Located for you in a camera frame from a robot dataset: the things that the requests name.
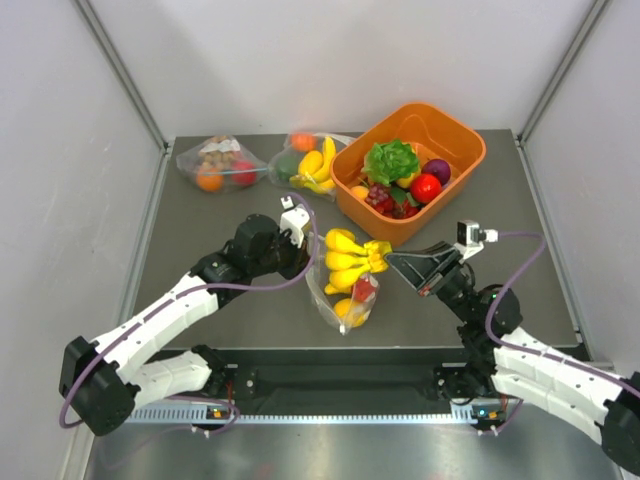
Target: lemon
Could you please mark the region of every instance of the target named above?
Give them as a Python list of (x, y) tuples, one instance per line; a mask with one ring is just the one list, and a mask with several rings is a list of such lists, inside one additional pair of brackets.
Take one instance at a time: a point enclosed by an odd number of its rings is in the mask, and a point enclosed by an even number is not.
[(351, 187), (351, 193), (360, 200), (364, 200), (369, 196), (369, 189), (363, 185), (356, 185), (355, 187)]
[(360, 314), (349, 313), (350, 310), (356, 309), (360, 305), (362, 305), (360, 302), (356, 302), (355, 300), (351, 300), (350, 298), (345, 298), (343, 300), (340, 300), (333, 306), (333, 311), (346, 326), (355, 328), (366, 322), (367, 317), (369, 316), (369, 312)]

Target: plastic bin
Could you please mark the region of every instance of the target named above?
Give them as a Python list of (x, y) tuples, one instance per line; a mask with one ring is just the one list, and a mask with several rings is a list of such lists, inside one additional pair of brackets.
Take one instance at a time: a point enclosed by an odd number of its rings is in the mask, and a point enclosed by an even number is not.
[[(418, 151), (421, 165), (432, 158), (442, 158), (449, 162), (453, 173), (452, 180), (438, 197), (417, 215), (403, 220), (380, 215), (350, 191), (364, 178), (360, 170), (373, 144), (394, 138), (420, 144), (423, 147)], [(408, 103), (338, 153), (331, 166), (338, 207), (371, 237), (387, 240), (397, 247), (462, 191), (485, 153), (484, 140), (471, 128), (432, 105)]]

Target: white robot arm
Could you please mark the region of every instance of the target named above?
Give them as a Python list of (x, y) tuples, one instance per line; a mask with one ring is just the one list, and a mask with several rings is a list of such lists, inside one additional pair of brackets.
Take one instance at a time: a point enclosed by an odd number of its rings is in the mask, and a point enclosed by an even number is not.
[[(520, 327), (520, 304), (509, 288), (517, 275), (504, 288), (476, 291), (475, 275), (465, 263), (483, 249), (483, 242), (498, 241), (498, 232), (472, 221), (459, 222), (457, 232), (454, 245), (440, 242), (385, 257), (416, 292), (435, 295), (463, 323), (458, 333), (469, 362), (461, 370), (437, 369), (443, 396), (520, 398), (572, 424), (618, 465), (640, 474), (640, 374), (621, 378), (530, 336)], [(537, 254), (543, 249), (544, 242)]]
[[(181, 392), (225, 384), (225, 364), (206, 346), (147, 363), (177, 335), (225, 306), (261, 275), (292, 279), (309, 261), (305, 233), (310, 214), (284, 197), (276, 224), (250, 215), (225, 247), (202, 258), (169, 292), (114, 330), (91, 342), (78, 337), (64, 353), (60, 393), (96, 435), (120, 426), (134, 409)], [(61, 424), (68, 426), (64, 418)]]

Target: metal plate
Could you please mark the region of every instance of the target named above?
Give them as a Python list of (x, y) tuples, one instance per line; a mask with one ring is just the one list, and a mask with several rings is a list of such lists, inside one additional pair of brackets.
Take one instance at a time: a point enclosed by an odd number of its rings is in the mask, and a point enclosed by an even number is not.
[(466, 425), (238, 425), (206, 440), (166, 425), (124, 425), (98, 439), (86, 480), (615, 480), (617, 469), (578, 430), (532, 406), (500, 436)]
[[(227, 420), (208, 418), (207, 413), (215, 408), (206, 404), (156, 403), (133, 412), (127, 423), (155, 425), (199, 425), (224, 424)], [(471, 406), (451, 406), (448, 414), (419, 415), (242, 415), (236, 425), (454, 425), (473, 424)]]

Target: plastic bag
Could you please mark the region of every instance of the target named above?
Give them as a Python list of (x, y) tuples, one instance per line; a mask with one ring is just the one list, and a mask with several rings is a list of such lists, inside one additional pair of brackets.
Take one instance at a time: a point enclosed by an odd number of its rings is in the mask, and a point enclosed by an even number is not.
[(185, 177), (210, 193), (251, 186), (267, 173), (267, 164), (230, 135), (216, 135), (181, 153), (177, 164)]
[(354, 140), (332, 133), (291, 133), (287, 135), (284, 149), (269, 162), (269, 179), (278, 186), (307, 190), (333, 200), (335, 184), (329, 171), (331, 162)]
[[(313, 248), (314, 241), (313, 235), (309, 235), (309, 249)], [(318, 256), (306, 275), (311, 301), (329, 325), (346, 335), (352, 328), (360, 327), (368, 320), (378, 297), (380, 284), (373, 275), (365, 273), (353, 286), (351, 295), (326, 295), (324, 288), (329, 283), (329, 269), (325, 265), (327, 247), (323, 237), (319, 237), (319, 241)], [(341, 311), (340, 316), (336, 313), (336, 306)]]

